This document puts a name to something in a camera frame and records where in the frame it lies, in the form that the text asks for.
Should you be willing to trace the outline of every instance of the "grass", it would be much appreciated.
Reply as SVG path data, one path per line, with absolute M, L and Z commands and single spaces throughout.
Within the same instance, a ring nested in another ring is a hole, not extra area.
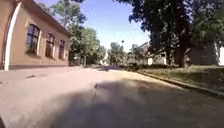
M 139 69 L 159 77 L 224 92 L 224 67 L 191 66 L 189 68 Z

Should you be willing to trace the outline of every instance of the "building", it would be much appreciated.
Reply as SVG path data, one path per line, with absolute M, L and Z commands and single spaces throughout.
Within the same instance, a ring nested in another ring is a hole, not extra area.
M 33 0 L 0 0 L 0 67 L 68 65 L 72 36 Z
M 147 55 L 150 46 L 151 46 L 150 42 L 146 42 L 141 46 L 139 46 L 139 48 L 142 49 L 141 50 L 142 54 Z M 148 55 L 148 57 L 146 57 L 146 59 L 142 60 L 140 63 L 144 65 L 153 65 L 153 64 L 166 65 L 166 57 L 165 54 L 158 54 L 158 55 L 153 54 L 150 56 Z
M 203 48 L 192 48 L 189 53 L 190 61 L 195 65 L 224 65 L 224 47 L 215 44 L 205 45 Z

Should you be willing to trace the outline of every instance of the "street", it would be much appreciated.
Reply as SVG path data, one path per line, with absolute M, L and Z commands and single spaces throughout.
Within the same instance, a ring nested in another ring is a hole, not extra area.
M 119 68 L 0 72 L 6 128 L 223 128 L 223 108 L 222 100 Z

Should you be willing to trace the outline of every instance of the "sky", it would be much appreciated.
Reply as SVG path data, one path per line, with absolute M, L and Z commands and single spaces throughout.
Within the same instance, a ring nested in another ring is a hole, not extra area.
M 35 0 L 48 6 L 58 0 Z M 128 51 L 132 44 L 141 45 L 149 41 L 148 33 L 140 29 L 140 24 L 129 22 L 128 17 L 132 8 L 126 4 L 113 2 L 113 0 L 85 0 L 81 4 L 81 11 L 87 17 L 85 27 L 93 28 L 97 31 L 100 43 L 107 49 L 111 42 L 124 40 L 124 48 Z

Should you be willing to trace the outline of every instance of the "pavement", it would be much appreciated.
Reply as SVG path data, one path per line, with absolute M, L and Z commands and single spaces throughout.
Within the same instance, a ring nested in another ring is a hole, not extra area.
M 6 128 L 224 126 L 223 100 L 119 68 L 2 71 L 0 81 Z

